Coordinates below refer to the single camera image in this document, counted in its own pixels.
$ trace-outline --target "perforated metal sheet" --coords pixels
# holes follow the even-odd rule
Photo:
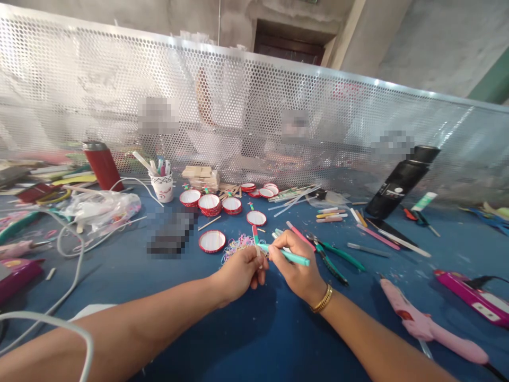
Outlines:
[[[223,181],[310,183],[371,195],[409,145],[441,147],[420,183],[457,201],[504,200],[509,108],[321,67],[0,5],[0,145],[67,154],[102,140],[123,173],[157,153],[175,175],[211,165]],[[138,101],[178,98],[177,134],[138,133]],[[309,128],[282,137],[282,114]]]

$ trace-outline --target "pen holder cup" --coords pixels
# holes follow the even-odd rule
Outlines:
[[[163,177],[150,176],[150,183],[154,188],[157,200],[161,203],[169,203],[173,200],[173,178],[171,174]]]

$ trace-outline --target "gold bracelet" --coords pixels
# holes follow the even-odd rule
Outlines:
[[[327,284],[327,293],[325,294],[325,297],[323,297],[322,300],[320,301],[320,303],[318,305],[316,305],[314,308],[310,307],[311,310],[313,311],[313,313],[318,313],[323,308],[325,308],[327,306],[327,304],[329,303],[331,296],[332,296],[332,287],[330,286],[330,284]]]

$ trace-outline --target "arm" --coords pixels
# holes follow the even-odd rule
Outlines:
[[[239,251],[212,276],[83,317],[74,323],[94,339],[93,381],[125,381],[180,334],[217,308],[264,284],[267,260],[254,247]],[[0,380],[77,381],[85,342],[55,329],[0,358]]]
[[[307,257],[310,266],[289,263],[279,251],[283,247]],[[285,231],[269,246],[269,252],[270,260],[292,291],[311,307],[318,305],[327,292],[327,284],[318,272],[316,257],[309,246],[292,231]],[[329,303],[320,314],[346,342],[374,382],[456,381],[337,291],[332,292]]]

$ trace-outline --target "glue stick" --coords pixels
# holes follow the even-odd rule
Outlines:
[[[412,211],[422,211],[436,197],[436,193],[426,193],[426,195],[412,207]]]

